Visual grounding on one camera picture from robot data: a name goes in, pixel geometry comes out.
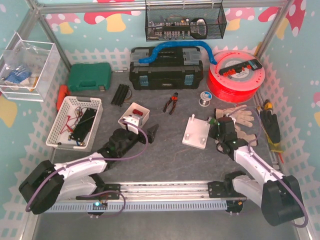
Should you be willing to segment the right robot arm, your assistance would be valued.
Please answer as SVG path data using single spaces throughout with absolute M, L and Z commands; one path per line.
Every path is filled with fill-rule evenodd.
M 246 169 L 246 172 L 226 174 L 223 181 L 208 183 L 209 196 L 247 197 L 260 207 L 271 226 L 304 218 L 300 225 L 304 228 L 309 219 L 298 180 L 275 170 L 254 151 L 249 141 L 238 137 L 233 118 L 212 118 L 208 123 L 209 137 L 216 141 L 217 151 Z

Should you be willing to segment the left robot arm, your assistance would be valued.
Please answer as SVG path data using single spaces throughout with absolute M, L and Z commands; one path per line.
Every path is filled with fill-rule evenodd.
M 39 215 L 68 199 L 96 200 L 95 207 L 107 207 L 108 200 L 124 198 L 118 183 L 105 183 L 99 174 L 117 161 L 131 160 L 133 157 L 126 154 L 137 143 L 152 144 L 159 125 L 143 130 L 131 116 L 120 122 L 124 128 L 116 129 L 106 144 L 91 155 L 65 163 L 39 163 L 18 188 L 26 201 L 25 211 Z

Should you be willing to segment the red large spring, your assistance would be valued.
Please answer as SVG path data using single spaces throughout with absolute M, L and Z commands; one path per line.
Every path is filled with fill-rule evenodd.
M 140 110 L 137 110 L 137 109 L 134 109 L 133 111 L 132 111 L 132 113 L 134 114 L 134 115 L 138 115 L 138 116 L 143 116 L 143 112 L 142 111 L 140 111 Z

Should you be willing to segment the orange black pliers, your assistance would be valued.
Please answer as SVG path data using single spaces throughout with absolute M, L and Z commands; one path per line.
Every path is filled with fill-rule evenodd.
M 166 102 L 166 104 L 164 105 L 164 108 L 163 108 L 163 112 L 165 113 L 167 111 L 167 108 L 169 107 L 170 104 L 172 104 L 172 108 L 171 110 L 169 111 L 169 114 L 172 115 L 176 109 L 176 105 L 177 105 L 177 102 L 178 102 L 178 96 L 179 94 L 177 92 L 175 92 L 171 97 L 170 99 Z

